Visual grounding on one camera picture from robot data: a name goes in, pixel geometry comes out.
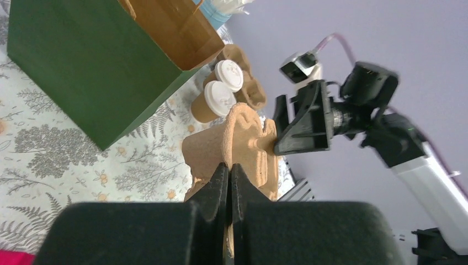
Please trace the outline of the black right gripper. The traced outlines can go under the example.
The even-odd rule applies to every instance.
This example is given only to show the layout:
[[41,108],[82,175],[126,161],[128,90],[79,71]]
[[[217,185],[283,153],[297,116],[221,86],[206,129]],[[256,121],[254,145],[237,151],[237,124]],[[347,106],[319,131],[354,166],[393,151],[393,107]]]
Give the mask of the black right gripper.
[[345,135],[354,139],[371,125],[373,109],[327,97],[324,80],[315,80],[297,91],[290,100],[286,94],[275,99],[273,120],[277,156],[328,151],[331,139]]

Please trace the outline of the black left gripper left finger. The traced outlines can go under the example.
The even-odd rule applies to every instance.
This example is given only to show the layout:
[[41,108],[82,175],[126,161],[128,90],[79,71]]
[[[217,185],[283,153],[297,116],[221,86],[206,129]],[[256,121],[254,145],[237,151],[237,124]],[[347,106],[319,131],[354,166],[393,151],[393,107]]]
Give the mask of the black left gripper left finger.
[[74,203],[53,222],[35,264],[229,264],[229,169],[221,163],[183,203]]

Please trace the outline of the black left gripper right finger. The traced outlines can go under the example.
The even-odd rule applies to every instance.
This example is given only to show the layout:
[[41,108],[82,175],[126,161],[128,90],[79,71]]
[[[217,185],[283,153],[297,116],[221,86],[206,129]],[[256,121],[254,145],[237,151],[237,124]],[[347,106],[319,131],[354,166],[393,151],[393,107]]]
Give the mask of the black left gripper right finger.
[[364,202],[272,202],[231,170],[235,264],[403,264],[381,211]]

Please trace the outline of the brown cardboard cup carrier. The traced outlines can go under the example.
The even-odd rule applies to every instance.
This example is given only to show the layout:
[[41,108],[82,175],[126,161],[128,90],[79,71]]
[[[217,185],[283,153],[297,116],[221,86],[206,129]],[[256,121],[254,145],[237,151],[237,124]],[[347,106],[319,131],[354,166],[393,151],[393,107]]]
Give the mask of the brown cardboard cup carrier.
[[274,120],[261,121],[245,103],[235,104],[225,121],[186,137],[182,142],[185,163],[193,182],[188,200],[208,183],[220,163],[240,164],[249,181],[268,199],[278,198],[279,159],[274,154],[277,132]]

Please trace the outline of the white plastic cup lid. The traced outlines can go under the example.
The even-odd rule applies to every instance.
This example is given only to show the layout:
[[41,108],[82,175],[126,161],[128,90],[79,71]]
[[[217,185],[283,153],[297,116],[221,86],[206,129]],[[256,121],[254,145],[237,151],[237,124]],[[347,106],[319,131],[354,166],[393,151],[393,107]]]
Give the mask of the white plastic cup lid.
[[226,84],[233,92],[238,92],[244,83],[243,71],[232,60],[221,60],[214,68],[216,79]]

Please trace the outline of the brown paper cup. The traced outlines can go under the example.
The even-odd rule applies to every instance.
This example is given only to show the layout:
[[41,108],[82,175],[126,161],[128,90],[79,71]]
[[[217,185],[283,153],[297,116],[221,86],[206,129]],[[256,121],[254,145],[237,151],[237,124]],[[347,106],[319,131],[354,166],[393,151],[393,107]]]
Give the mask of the brown paper cup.
[[213,70],[210,72],[210,74],[204,79],[203,81],[203,89],[206,87],[206,85],[211,82],[211,81],[218,81],[217,75],[216,75],[216,70]]
[[219,118],[208,106],[203,94],[198,95],[192,102],[190,111],[194,119],[200,123],[209,123]]

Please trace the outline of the green paper bag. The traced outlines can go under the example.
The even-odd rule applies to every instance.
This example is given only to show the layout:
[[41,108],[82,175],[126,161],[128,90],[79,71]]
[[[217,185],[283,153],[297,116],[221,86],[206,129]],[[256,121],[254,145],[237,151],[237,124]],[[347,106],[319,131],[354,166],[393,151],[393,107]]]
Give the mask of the green paper bag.
[[8,56],[100,149],[223,48],[192,1],[10,3]]

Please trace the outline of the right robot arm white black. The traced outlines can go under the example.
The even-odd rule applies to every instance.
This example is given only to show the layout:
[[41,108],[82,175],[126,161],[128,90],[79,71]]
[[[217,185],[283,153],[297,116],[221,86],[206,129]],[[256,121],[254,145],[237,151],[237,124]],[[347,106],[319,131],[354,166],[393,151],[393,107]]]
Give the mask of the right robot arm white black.
[[363,133],[361,147],[373,148],[409,188],[448,247],[467,255],[467,197],[423,133],[405,116],[387,113],[398,86],[396,72],[358,61],[340,87],[340,101],[335,101],[328,95],[327,81],[310,80],[310,63],[290,61],[280,70],[299,89],[291,99],[276,98],[276,155],[327,151],[334,136],[353,139]]

